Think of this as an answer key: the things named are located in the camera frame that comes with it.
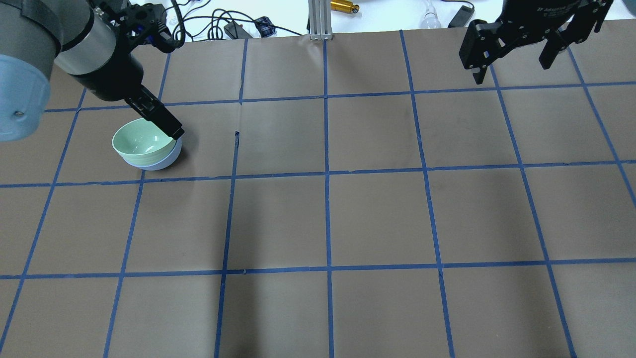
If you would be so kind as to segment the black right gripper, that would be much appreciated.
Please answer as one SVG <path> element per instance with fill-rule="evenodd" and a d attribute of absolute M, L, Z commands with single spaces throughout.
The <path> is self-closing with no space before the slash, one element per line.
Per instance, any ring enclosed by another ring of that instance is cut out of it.
<path fill-rule="evenodd" d="M 571 44 L 600 32 L 612 4 L 612 0 L 505 0 L 499 20 L 475 19 L 468 24 L 459 50 L 461 63 L 472 71 L 475 84 L 481 85 L 495 60 L 542 41 L 542 34 L 551 30 L 539 55 L 539 64 L 548 70 Z M 567 27 L 559 30 L 568 20 Z"/>

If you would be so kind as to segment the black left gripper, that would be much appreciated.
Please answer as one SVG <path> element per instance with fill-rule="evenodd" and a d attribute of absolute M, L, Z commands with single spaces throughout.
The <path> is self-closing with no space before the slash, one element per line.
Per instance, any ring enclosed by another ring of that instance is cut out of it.
<path fill-rule="evenodd" d="M 143 86 L 143 66 L 130 52 L 114 54 L 102 68 L 75 75 L 75 80 L 95 97 L 105 101 L 125 100 L 144 120 L 166 136 L 179 140 L 183 125 L 151 91 Z"/>

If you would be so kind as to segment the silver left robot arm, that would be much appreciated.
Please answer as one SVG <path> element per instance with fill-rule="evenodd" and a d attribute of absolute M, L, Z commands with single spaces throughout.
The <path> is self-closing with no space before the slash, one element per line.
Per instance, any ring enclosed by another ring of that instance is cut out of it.
<path fill-rule="evenodd" d="M 164 54 L 184 45 L 166 25 L 162 4 L 3 0 L 0 29 L 2 141 L 22 140 L 38 129 L 54 66 L 101 100 L 124 100 L 168 137 L 184 134 L 181 122 L 143 86 L 143 66 L 132 54 L 142 44 Z"/>

